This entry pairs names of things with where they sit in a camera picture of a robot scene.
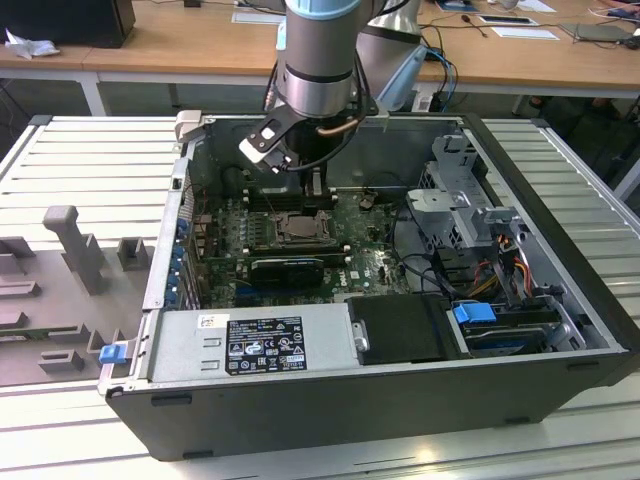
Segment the black box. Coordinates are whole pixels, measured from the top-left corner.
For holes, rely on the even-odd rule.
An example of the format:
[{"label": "black box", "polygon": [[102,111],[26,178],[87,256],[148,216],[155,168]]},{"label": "black box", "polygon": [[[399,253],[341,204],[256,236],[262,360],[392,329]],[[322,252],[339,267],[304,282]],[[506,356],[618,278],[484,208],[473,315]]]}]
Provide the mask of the black box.
[{"label": "black box", "polygon": [[2,0],[0,24],[13,35],[56,45],[120,48],[136,17],[131,0]]}]

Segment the black plastic cover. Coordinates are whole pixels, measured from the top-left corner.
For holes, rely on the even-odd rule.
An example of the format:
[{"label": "black plastic cover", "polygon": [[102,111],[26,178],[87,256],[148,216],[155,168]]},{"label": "black plastic cover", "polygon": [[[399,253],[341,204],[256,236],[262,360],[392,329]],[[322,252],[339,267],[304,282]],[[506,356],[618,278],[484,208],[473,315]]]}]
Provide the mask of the black plastic cover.
[{"label": "black plastic cover", "polygon": [[351,322],[364,325],[369,350],[363,365],[435,362],[460,358],[446,309],[436,295],[380,295],[347,300]]}]

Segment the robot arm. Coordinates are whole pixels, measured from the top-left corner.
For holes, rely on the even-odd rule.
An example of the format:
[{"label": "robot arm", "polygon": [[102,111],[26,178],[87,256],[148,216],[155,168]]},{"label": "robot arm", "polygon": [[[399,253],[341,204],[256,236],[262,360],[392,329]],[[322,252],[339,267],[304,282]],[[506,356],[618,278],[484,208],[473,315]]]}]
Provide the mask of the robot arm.
[{"label": "robot arm", "polygon": [[240,144],[274,173],[324,167],[376,111],[372,98],[400,106],[426,48],[419,0],[287,0],[286,7],[267,95],[277,95],[277,106]]}]

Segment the sticker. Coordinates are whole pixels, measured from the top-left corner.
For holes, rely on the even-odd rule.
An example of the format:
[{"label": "sticker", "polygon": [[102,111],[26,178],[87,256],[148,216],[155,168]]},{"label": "sticker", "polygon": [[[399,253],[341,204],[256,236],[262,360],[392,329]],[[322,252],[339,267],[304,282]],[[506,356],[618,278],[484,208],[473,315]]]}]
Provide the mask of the sticker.
[{"label": "sticker", "polygon": [[228,313],[211,313],[198,315],[198,328],[224,328],[229,321]]},{"label": "sticker", "polygon": [[[218,315],[201,315],[213,317]],[[229,375],[307,369],[302,317],[228,320],[225,370]],[[211,319],[216,324],[220,319]]]}]

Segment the blue drive latch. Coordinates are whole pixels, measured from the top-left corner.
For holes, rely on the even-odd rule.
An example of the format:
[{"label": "blue drive latch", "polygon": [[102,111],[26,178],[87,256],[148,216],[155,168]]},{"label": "blue drive latch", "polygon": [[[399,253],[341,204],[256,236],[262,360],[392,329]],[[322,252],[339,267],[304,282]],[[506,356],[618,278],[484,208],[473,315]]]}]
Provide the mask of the blue drive latch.
[{"label": "blue drive latch", "polygon": [[488,303],[461,303],[453,309],[458,323],[493,323],[497,321],[491,305]]}]

